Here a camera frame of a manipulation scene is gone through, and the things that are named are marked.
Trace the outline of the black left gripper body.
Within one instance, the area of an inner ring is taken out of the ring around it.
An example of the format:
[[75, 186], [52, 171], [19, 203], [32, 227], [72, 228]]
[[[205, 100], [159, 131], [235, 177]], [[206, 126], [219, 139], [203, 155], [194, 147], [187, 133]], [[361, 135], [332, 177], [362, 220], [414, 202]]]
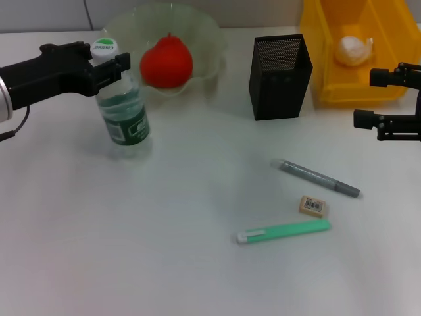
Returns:
[[93, 66], [77, 53], [42, 53], [39, 57], [1, 68], [13, 109], [64, 93], [96, 94]]

